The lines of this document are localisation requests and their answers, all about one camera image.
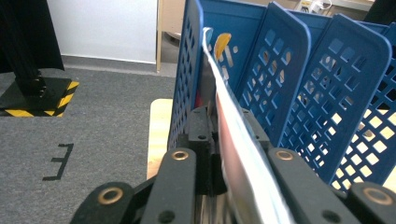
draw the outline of blue plastic crate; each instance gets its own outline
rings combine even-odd
[[[384,32],[392,48],[396,46],[396,24]],[[353,182],[383,184],[396,163],[396,60],[390,65],[352,137],[332,185],[347,188]]]
[[[331,184],[389,58],[385,37],[334,16],[311,55],[280,146]]]
[[[205,26],[214,28],[213,36],[232,34],[220,67],[240,105],[254,113],[273,145],[300,152],[338,189],[364,180],[383,184],[396,160],[391,150],[395,123],[389,119],[396,116],[394,99],[389,98],[396,71],[391,65],[385,73],[390,49],[383,37],[394,44],[392,27],[286,12],[276,4],[188,0],[168,148],[188,131],[190,111],[203,105],[197,90],[202,50],[189,41],[201,43]],[[377,110],[383,104],[386,113]],[[374,112],[369,116],[367,111]],[[381,122],[377,129],[370,126],[373,118]],[[368,141],[366,133],[375,140]],[[371,173],[362,175],[367,169]]]

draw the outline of black pole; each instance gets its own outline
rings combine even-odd
[[[43,96],[46,83],[35,65],[14,11],[5,0],[0,0],[0,48],[15,73],[15,81],[23,96]]]

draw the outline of wooden board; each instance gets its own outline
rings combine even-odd
[[[158,99],[151,103],[148,134],[148,173],[147,179],[155,176],[166,152],[169,127],[172,116],[170,99]]]

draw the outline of gray floor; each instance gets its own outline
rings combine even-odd
[[[44,77],[71,77],[80,84],[62,118],[0,117],[0,222],[68,223],[96,187],[143,182],[150,104],[173,97],[176,65],[172,56],[168,62],[151,75],[42,70]],[[0,76],[0,94],[13,78]],[[43,181],[57,175],[60,163],[51,159],[66,152],[59,144],[74,144],[62,178]]]

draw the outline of hazard stripe tape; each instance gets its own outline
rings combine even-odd
[[[64,115],[64,111],[66,110],[67,105],[73,98],[73,95],[79,85],[79,82],[72,81],[64,93],[64,97],[61,99],[58,108],[55,110],[46,110],[46,111],[39,111],[39,110],[14,110],[14,109],[7,109],[8,116],[12,117],[62,117]]]

